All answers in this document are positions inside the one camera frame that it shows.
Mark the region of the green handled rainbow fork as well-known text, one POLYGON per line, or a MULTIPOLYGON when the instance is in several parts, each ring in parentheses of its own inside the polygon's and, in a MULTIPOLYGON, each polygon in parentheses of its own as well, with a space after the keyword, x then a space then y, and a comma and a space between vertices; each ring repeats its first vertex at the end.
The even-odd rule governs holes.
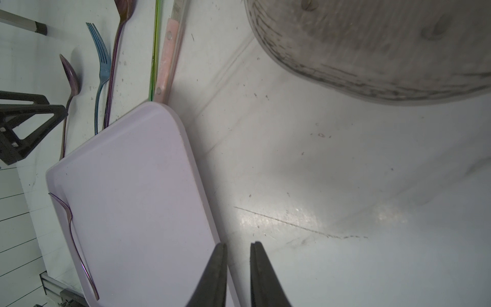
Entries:
POLYGON ((148 100, 153 100, 153 95, 155 92, 155 84, 157 79, 157 65, 159 57, 159 40, 160 40, 160 30, 161 30, 161 13, 162 13, 162 0, 155 1, 155 15, 153 24, 153 47, 152 47, 152 63, 150 70, 150 85, 148 100))

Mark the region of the lavender rectangular placemat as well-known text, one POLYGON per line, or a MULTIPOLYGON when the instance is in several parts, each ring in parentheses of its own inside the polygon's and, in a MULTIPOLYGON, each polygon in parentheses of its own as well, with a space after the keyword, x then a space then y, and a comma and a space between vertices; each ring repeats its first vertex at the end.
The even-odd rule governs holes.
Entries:
POLYGON ((145 102, 46 173, 69 204, 75 243, 96 301, 51 198, 90 306, 185 306, 219 242, 202 180, 178 115, 145 102))

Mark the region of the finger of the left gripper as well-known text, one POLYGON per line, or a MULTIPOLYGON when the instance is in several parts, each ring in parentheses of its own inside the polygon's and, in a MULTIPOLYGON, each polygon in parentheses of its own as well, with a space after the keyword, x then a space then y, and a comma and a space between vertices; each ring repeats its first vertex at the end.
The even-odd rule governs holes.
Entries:
POLYGON ((9 166, 27 158, 67 116, 65 106, 43 95, 2 91, 1 161, 9 166))

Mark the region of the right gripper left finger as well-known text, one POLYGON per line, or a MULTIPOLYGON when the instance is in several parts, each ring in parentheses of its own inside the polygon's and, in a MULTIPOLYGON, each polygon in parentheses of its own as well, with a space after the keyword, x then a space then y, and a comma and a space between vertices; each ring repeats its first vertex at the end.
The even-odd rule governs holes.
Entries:
POLYGON ((214 248, 187 307, 226 306, 228 249, 225 243, 214 248))

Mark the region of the blue fork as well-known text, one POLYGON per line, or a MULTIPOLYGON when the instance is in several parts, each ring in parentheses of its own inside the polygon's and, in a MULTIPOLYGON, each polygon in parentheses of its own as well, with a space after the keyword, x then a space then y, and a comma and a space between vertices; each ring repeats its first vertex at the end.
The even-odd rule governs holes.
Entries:
POLYGON ((97 27, 93 23, 86 23, 88 30, 92 36, 95 48, 98 54, 99 60, 99 85, 95 98, 95 108, 94 108, 94 132, 95 135, 98 134, 98 112, 99 112, 99 102, 101 98, 101 93, 104 85, 109 81, 110 70, 111 70, 111 56, 106 48, 106 45, 98 32, 97 27))

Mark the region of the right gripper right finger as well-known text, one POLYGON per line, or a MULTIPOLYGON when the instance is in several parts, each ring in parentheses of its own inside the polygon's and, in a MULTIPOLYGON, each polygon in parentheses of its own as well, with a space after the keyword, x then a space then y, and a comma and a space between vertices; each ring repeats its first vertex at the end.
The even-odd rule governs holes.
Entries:
POLYGON ((251 244, 251 305, 292 307, 281 287, 263 244, 251 244))

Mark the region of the pink handled silver spoon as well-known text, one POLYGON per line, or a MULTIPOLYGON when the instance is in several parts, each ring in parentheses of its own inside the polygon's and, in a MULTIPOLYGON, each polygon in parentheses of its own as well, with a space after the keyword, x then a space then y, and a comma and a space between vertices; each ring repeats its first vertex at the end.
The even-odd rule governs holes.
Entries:
POLYGON ((171 93, 180 44, 182 41, 182 22, 185 17, 186 0, 173 2, 171 16, 164 32, 164 43, 157 74, 153 101, 167 104, 171 93))

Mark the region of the dark purple long spoon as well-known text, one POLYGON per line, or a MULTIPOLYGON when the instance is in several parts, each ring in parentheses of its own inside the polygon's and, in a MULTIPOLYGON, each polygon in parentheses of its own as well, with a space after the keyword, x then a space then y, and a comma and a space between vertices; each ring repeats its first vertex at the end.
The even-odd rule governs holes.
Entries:
POLYGON ((124 25, 133 16, 134 11, 136 9, 136 4, 137 4, 136 0, 115 0, 115 5, 118 10, 118 14, 120 16, 120 22, 116 30, 115 41, 113 46, 111 70, 109 76, 109 86, 107 91, 106 107, 104 111, 104 121, 103 121, 104 129, 109 126, 110 117, 111 117, 113 90, 115 85, 116 62, 118 57, 118 49, 120 45, 121 34, 123 32, 124 25))

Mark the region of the purple fork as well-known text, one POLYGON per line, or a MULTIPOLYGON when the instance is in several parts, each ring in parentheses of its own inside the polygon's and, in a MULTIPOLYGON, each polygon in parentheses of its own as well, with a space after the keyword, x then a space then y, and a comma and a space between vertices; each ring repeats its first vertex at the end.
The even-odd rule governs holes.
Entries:
POLYGON ((61 198, 59 198, 58 196, 56 196, 54 193, 51 193, 49 192, 49 196, 54 199, 59 205, 62 206, 62 208, 64 209, 65 213, 66 213, 66 218, 67 218, 67 223, 68 223, 68 228, 69 228, 69 234, 70 234, 70 239, 72 241, 72 244, 74 246, 74 249, 75 249, 75 252, 76 252, 76 255, 79 259, 79 262, 81 263, 81 266, 83 268, 83 271, 85 273, 85 276, 92 288, 92 291, 93 291, 93 294, 94 294, 94 297, 95 297, 95 300, 96 301, 99 301, 100 300, 100 295, 98 293, 98 290, 97 290, 97 287, 93 281, 93 278, 89 272, 89 270, 87 269, 85 263, 84 263, 84 260, 83 260, 83 257, 81 256, 79 250, 78 250, 78 246, 77 244, 75 243, 75 238, 74 238, 74 231, 73 231, 73 227, 72 227, 72 222, 73 222, 73 213, 72 213, 72 210, 69 206, 69 204, 65 203, 61 198))

